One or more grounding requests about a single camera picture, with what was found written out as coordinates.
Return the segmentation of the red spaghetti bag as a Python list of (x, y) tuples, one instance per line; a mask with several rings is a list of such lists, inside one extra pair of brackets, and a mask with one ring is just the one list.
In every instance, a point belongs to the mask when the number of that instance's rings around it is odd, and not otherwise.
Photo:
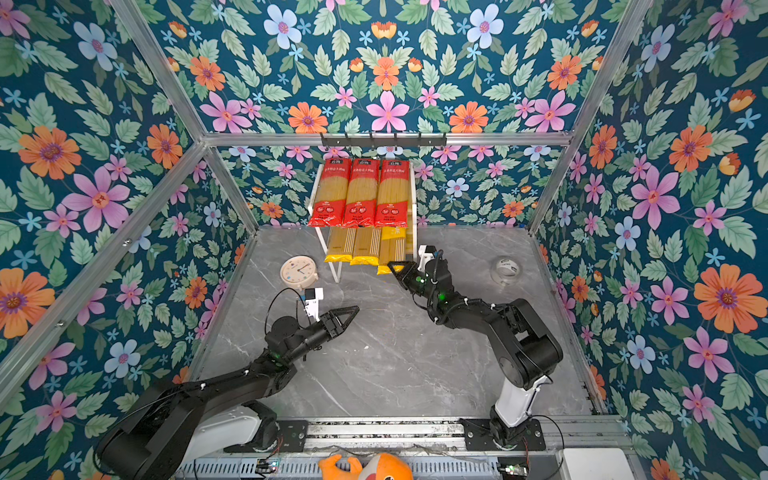
[(326, 161), (315, 192), (311, 227), (340, 226), (346, 208), (352, 162), (349, 158)]
[(385, 160), (377, 192), (375, 226), (406, 227), (409, 194), (409, 162)]
[(379, 160), (366, 158), (354, 160), (348, 182), (342, 227), (359, 228), (374, 225), (379, 176)]

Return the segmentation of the yellow pasta bag bottom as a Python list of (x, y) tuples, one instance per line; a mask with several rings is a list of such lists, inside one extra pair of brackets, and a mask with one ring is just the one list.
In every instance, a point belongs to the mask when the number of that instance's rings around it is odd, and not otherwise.
[(406, 229), (404, 227), (383, 227), (381, 229), (381, 243), (378, 275), (391, 274), (390, 262), (403, 262), (406, 259)]

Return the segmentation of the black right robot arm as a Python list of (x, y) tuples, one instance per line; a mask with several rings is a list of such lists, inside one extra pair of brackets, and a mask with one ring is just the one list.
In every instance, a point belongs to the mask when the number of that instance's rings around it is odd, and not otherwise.
[(448, 262), (438, 256), (421, 267), (390, 261), (388, 269), (436, 325), (469, 330), (488, 340), (505, 381), (490, 410), (489, 433), (502, 448), (518, 444), (533, 429), (532, 407), (542, 386), (563, 360), (562, 347), (525, 299), (489, 303), (470, 298), (453, 286)]

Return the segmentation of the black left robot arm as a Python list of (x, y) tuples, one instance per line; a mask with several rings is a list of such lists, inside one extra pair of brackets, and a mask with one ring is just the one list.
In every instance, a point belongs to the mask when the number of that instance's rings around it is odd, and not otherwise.
[(195, 432), (232, 409), (283, 390), (296, 375), (295, 362), (342, 335), (360, 312), (331, 309), (302, 327), (281, 317), (266, 334), (267, 347), (248, 365), (200, 381), (160, 381), (147, 389), (95, 448), (97, 467), (121, 479), (169, 479), (186, 461)]

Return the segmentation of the yellow pasta bag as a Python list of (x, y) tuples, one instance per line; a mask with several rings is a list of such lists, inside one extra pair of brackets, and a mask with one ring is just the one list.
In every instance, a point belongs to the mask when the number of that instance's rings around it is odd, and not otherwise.
[(350, 263), (353, 258), (356, 230), (331, 227), (327, 242), (326, 263)]
[(378, 275), (391, 274), (390, 262), (403, 262), (406, 259), (406, 229), (404, 227), (383, 227), (381, 229), (381, 243)]
[(363, 227), (356, 230), (353, 258), (351, 265), (377, 266), (381, 245), (380, 228)]

